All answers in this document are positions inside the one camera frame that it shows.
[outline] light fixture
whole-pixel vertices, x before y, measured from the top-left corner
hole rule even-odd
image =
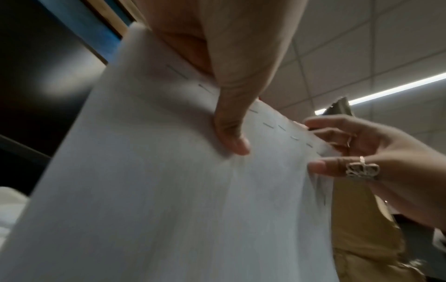
[[[419,87],[419,86],[423,86],[423,85],[426,85],[426,84],[429,84],[429,83],[437,82],[437,81],[440,81],[440,80],[443,80],[443,79],[446,79],[446,72],[441,73],[441,74],[437,74],[435,76],[432,76],[432,77],[429,77],[429,78],[426,78],[426,79],[414,81],[414,82],[411,82],[411,83],[408,83],[408,84],[404,84],[404,85],[401,85],[401,86],[398,86],[398,87],[395,87],[395,88],[384,90],[384,91],[381,91],[381,92],[378,92],[378,93],[375,93],[375,94],[370,94],[370,95],[367,95],[367,96],[362,97],[362,98],[357,98],[357,99],[349,101],[348,103],[350,104],[350,106],[357,105],[359,103],[364,103],[364,102],[367,102],[367,101],[370,101],[370,100],[373,100],[373,99],[377,99],[377,98],[381,98],[381,97],[384,97],[384,96],[387,96],[387,95],[395,94],[395,93],[398,93],[398,92],[401,92],[401,91],[409,90],[409,89],[412,89],[412,88],[415,88],[415,87]],[[315,114],[316,115],[322,115],[325,112],[325,110],[326,109],[317,110],[317,111],[315,111]]]

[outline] hand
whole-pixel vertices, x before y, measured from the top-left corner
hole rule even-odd
[[[221,87],[217,136],[247,155],[241,132],[249,106],[273,78],[306,0],[137,0],[152,31]]]
[[[380,166],[376,181],[367,181],[374,194],[408,218],[446,228],[445,155],[396,128],[350,116],[314,117],[304,124],[318,128],[312,132],[342,153],[310,162],[310,172],[344,177],[346,165],[364,156],[366,164]]]

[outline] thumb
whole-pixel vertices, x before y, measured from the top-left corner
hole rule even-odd
[[[360,162],[360,157],[325,157],[308,163],[309,172],[331,177],[345,177],[347,165]],[[365,157],[366,164],[379,163],[375,156]]]
[[[220,141],[237,155],[248,155],[249,140],[242,134],[242,123],[256,95],[246,95],[222,88],[214,115],[215,131]]]

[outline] ceiling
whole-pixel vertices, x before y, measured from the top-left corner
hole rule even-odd
[[[264,102],[302,121],[338,97],[446,72],[446,1],[310,0]],[[446,81],[352,106],[446,153]]]

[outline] tan fabric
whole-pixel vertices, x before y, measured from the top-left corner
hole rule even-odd
[[[360,182],[334,183],[332,243],[341,282],[425,281],[418,270],[399,262],[405,250],[401,230]]]

